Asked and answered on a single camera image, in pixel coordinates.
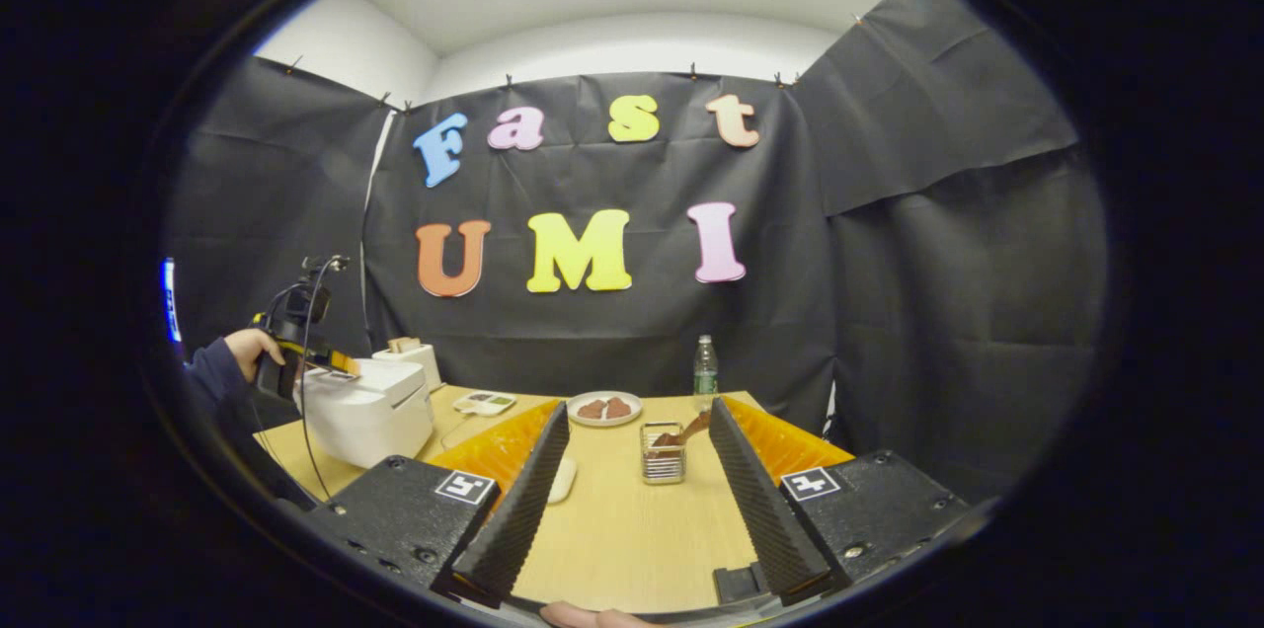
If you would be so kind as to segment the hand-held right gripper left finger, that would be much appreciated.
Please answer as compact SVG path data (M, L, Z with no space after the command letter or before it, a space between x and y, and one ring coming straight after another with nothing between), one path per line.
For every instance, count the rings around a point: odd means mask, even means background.
M306 521L393 583L497 609L531 551L569 438L565 406L544 403L428 462L393 454Z

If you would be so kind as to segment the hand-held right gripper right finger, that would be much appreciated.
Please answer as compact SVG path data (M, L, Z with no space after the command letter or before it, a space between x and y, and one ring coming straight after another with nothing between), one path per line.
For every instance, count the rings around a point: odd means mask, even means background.
M853 456L744 402L714 401L709 437L785 605L913 561L971 509L890 449Z

